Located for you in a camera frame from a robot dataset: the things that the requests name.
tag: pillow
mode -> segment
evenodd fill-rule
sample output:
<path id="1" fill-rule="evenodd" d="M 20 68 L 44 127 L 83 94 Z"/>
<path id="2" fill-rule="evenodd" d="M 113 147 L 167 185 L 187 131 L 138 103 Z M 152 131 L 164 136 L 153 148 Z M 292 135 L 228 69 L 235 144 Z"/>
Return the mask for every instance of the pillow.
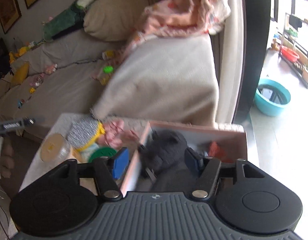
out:
<path id="1" fill-rule="evenodd" d="M 0 80 L 0 98 L 9 90 L 10 83 Z"/>
<path id="2" fill-rule="evenodd" d="M 85 32 L 103 41 L 124 41 L 153 0 L 97 0 L 84 17 Z"/>
<path id="3" fill-rule="evenodd" d="M 26 62 L 19 69 L 17 69 L 15 75 L 12 78 L 10 87 L 13 88 L 17 85 L 22 84 L 28 75 L 28 70 L 29 70 L 29 62 Z"/>

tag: pink cloth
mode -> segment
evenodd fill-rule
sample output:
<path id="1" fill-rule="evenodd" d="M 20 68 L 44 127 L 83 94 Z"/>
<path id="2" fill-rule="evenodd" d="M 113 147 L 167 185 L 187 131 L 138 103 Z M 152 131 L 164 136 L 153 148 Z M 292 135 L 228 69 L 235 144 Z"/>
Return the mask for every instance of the pink cloth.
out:
<path id="1" fill-rule="evenodd" d="M 135 133 L 135 131 L 124 131 L 124 121 L 122 119 L 104 123 L 103 127 L 106 133 L 98 137 L 96 141 L 98 145 L 109 146 L 113 149 L 119 149 L 122 145 L 121 137 L 132 141 L 139 140 L 139 137 Z"/>
<path id="2" fill-rule="evenodd" d="M 230 15 L 228 0 L 162 0 L 144 9 L 120 62 L 143 42 L 220 32 Z"/>

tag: green lid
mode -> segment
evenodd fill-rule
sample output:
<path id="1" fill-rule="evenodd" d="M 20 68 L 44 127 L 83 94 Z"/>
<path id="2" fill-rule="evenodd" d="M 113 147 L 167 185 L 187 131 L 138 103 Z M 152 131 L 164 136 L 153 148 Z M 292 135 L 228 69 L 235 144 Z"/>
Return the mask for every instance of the green lid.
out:
<path id="1" fill-rule="evenodd" d="M 117 151 L 110 147 L 102 147 L 93 152 L 93 154 L 89 157 L 88 162 L 91 163 L 94 159 L 101 156 L 113 157 Z"/>
<path id="2" fill-rule="evenodd" d="M 104 67 L 104 73 L 106 74 L 109 74 L 109 73 L 112 73 L 114 71 L 114 68 L 112 66 L 107 66 L 107 67 Z"/>

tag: wire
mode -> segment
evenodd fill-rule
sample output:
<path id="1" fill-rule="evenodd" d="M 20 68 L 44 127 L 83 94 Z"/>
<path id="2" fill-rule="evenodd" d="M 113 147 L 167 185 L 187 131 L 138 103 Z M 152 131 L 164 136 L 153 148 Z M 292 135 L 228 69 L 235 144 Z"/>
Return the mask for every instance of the wire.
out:
<path id="1" fill-rule="evenodd" d="M 3 224 L 1 223 L 1 221 L 0 221 L 0 225 L 1 225 L 1 228 L 3 229 L 5 235 L 7 236 L 8 240 L 10 240 L 8 234 L 6 233 L 6 231 L 5 231 L 5 229 L 4 229 Z"/>
<path id="2" fill-rule="evenodd" d="M 8 227 L 9 227 L 9 219 L 8 219 L 8 215 L 6 214 L 5 210 L 2 208 L 2 206 L 0 205 L 0 209 L 4 212 L 6 219 L 7 219 L 7 223 L 8 223 Z"/>

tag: floor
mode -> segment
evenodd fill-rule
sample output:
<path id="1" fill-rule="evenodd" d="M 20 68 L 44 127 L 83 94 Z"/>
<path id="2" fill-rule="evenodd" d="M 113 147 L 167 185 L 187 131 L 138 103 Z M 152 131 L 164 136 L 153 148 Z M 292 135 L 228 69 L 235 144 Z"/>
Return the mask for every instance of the floor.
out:
<path id="1" fill-rule="evenodd" d="M 308 239 L 308 90 L 275 51 L 268 51 L 261 76 L 268 75 L 291 93 L 289 107 L 277 117 L 251 108 L 260 168 L 293 190 L 303 203 L 295 232 Z"/>
<path id="2" fill-rule="evenodd" d="M 0 185 L 7 195 L 13 198 L 20 189 L 31 161 L 40 147 L 40 143 L 19 137 L 15 133 L 9 133 L 9 137 L 14 149 L 13 159 L 15 167 L 11 169 L 10 178 L 1 178 Z"/>

